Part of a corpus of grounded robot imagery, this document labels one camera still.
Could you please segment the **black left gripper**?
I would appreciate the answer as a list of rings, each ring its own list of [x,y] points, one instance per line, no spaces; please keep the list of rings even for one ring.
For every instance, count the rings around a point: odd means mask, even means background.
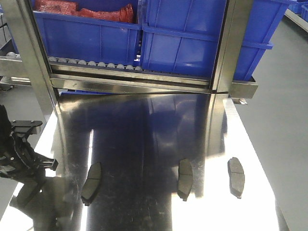
[[[45,169],[55,171],[56,159],[34,152],[27,139],[41,131],[42,121],[9,121],[4,105],[0,106],[0,176],[25,183],[28,180],[41,181]]]

